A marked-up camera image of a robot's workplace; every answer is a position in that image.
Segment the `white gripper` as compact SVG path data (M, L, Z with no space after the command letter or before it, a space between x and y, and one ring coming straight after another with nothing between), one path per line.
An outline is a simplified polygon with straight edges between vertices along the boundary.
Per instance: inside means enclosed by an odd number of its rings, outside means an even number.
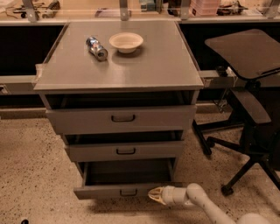
M148 196L162 205L183 205L187 201L186 189L184 187L169 185L164 188L160 186L149 190Z

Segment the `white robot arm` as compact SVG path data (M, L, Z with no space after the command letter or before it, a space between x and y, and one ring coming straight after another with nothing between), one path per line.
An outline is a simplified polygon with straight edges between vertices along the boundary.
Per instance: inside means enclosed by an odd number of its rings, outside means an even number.
M196 206L201 208L212 224L271 224L258 213L246 213L234 221L215 205L207 196L204 189L191 183L187 187L160 186L149 190L148 197L162 205Z

